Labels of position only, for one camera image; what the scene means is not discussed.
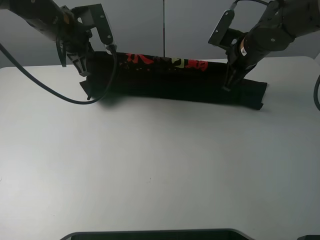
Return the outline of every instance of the white table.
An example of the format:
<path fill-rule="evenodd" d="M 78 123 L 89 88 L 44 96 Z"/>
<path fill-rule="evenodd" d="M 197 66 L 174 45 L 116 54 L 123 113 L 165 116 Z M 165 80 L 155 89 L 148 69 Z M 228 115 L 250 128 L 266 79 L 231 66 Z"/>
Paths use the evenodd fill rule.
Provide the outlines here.
<path fill-rule="evenodd" d="M 28 67 L 85 100 L 72 66 Z M 237 229 L 256 240 L 320 234 L 320 67 L 266 58 L 261 111 L 152 98 L 64 102 L 0 69 L 0 239 L 72 232 Z"/>

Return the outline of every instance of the metal bracket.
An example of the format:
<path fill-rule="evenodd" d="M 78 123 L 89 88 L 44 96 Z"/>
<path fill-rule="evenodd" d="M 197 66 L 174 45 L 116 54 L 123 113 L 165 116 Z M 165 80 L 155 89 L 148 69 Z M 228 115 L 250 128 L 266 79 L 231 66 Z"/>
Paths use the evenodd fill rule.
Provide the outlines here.
<path fill-rule="evenodd" d="M 71 60 L 72 64 L 75 66 L 82 77 L 87 77 L 91 74 L 87 66 L 87 58 L 89 52 L 93 52 L 90 42 L 87 43 L 86 52 L 74 52 L 67 54 L 68 58 Z"/>
<path fill-rule="evenodd" d="M 71 10 L 75 18 L 81 18 L 80 27 L 84 31 L 90 31 L 93 28 L 97 29 L 100 40 L 105 45 L 111 45 L 114 42 L 107 16 L 101 4 L 88 6 L 79 6 Z"/>
<path fill-rule="evenodd" d="M 243 35 L 241 31 L 229 28 L 234 17 L 235 11 L 233 9 L 229 9 L 223 13 L 208 41 L 209 44 L 229 50 L 234 39 L 237 40 Z"/>

